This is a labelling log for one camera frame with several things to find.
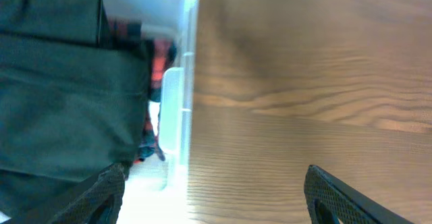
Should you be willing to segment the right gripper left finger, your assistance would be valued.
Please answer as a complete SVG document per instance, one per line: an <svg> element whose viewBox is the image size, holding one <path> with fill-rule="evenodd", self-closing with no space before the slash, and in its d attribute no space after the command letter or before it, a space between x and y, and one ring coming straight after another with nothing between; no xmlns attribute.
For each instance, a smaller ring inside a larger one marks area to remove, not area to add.
<svg viewBox="0 0 432 224"><path fill-rule="evenodd" d="M112 164L6 224L116 224L124 191L124 166Z"/></svg>

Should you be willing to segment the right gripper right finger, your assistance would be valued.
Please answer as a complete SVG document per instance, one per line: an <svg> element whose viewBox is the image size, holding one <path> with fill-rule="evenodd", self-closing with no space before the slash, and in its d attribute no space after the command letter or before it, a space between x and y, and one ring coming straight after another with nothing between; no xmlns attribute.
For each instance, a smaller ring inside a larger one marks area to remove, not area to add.
<svg viewBox="0 0 432 224"><path fill-rule="evenodd" d="M313 224L412 224L317 165L309 165L304 195Z"/></svg>

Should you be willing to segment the clear plastic storage bin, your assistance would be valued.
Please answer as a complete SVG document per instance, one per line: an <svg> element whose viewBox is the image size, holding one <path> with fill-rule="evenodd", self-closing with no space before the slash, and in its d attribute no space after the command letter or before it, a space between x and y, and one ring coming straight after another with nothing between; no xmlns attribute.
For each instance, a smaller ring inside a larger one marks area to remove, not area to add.
<svg viewBox="0 0 432 224"><path fill-rule="evenodd" d="M177 46L162 80L159 146L134 163L126 180L118 224L187 223L186 199L193 109L196 24L199 0L103 0L108 19L142 24L151 37Z"/></svg>

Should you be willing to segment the black shirt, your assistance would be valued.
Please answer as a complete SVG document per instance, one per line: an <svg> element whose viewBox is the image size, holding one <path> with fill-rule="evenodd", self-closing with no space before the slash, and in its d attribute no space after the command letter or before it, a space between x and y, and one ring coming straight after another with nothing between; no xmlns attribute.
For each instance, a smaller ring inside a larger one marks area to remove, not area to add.
<svg viewBox="0 0 432 224"><path fill-rule="evenodd" d="M112 37L103 0L1 0L1 212L129 169L149 82L146 46Z"/></svg>

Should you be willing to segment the red navy plaid shirt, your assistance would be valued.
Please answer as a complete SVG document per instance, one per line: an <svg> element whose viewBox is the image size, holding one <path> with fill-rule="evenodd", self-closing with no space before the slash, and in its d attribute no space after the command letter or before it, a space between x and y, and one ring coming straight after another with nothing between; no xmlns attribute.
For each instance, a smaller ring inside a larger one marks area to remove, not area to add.
<svg viewBox="0 0 432 224"><path fill-rule="evenodd" d="M138 22L110 19L108 23L112 35L121 45L146 45L151 61L148 109L135 162L141 163L153 155L164 161L165 155L159 146L162 80L165 72L173 67L177 46L170 38L151 37L148 32L142 30L142 24Z"/></svg>

